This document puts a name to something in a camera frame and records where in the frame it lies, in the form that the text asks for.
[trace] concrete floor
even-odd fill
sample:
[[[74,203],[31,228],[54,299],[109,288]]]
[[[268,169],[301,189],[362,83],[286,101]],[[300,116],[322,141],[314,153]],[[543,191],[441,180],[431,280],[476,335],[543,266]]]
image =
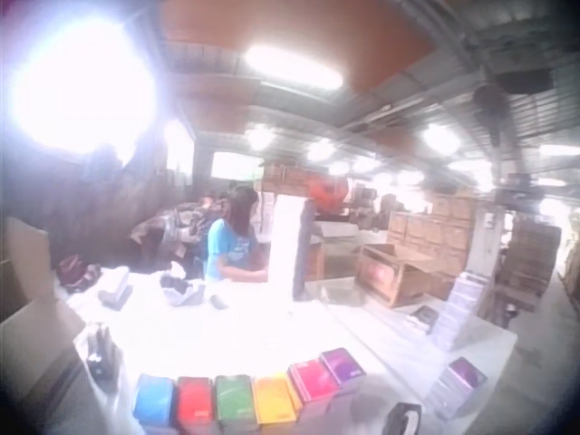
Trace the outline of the concrete floor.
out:
[[[353,276],[361,243],[384,243],[382,235],[324,240],[325,277]],[[521,313],[509,329],[517,346],[488,407],[470,434],[519,434],[532,429],[557,404],[580,361],[580,324],[556,274],[536,313]]]

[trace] person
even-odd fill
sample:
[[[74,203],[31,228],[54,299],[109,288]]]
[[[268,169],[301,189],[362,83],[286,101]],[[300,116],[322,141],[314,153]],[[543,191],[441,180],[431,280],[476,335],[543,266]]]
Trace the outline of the person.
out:
[[[267,281],[267,271],[255,269],[260,254],[250,219],[256,213],[257,202],[258,195],[250,187],[238,186],[231,193],[226,217],[209,229],[207,281]]]

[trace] wall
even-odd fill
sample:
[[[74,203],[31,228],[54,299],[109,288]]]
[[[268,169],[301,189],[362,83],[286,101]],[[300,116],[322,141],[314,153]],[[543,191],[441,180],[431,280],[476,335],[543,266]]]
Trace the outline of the wall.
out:
[[[48,232],[53,265],[83,254],[104,266],[131,264],[140,249],[131,229],[164,207],[192,196],[155,170],[155,153],[139,155],[111,180],[86,181],[79,161],[20,145],[3,149],[4,212]]]

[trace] table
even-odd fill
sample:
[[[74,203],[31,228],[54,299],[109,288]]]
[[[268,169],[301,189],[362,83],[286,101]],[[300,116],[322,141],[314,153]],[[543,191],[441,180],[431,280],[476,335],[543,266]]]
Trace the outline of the table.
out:
[[[396,402],[422,403],[445,365],[459,356],[488,376],[465,415],[439,427],[444,427],[439,433],[464,433],[489,400],[517,340],[513,333],[474,318],[468,344],[455,352],[440,351],[403,324],[405,315],[419,305],[441,309],[444,303],[429,296],[397,310],[388,310],[370,297],[356,308],[319,301],[284,307],[275,304],[276,293],[268,285],[220,283],[218,291],[230,308],[217,311],[210,304],[169,306],[159,274],[131,274],[130,284],[133,295],[121,312],[101,305],[96,298],[98,284],[67,300],[83,320],[106,322],[123,351],[120,393],[103,396],[114,426],[122,428],[117,433],[142,433],[131,417],[134,388],[142,372],[175,379],[239,373],[260,376],[284,371],[290,363],[335,347],[348,349],[367,371],[368,380],[352,415],[326,421],[331,427],[320,428],[317,434],[380,433]],[[352,288],[353,278],[307,284],[310,290],[317,285]],[[82,336],[77,347],[83,356]]]

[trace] open cardboard box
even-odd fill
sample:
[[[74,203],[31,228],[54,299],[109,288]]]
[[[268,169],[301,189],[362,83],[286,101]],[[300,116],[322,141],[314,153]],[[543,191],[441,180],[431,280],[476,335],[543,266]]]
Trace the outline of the open cardboard box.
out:
[[[415,298],[430,293],[432,274],[442,270],[439,259],[404,246],[364,245],[356,266],[355,282],[392,308],[411,304]]]

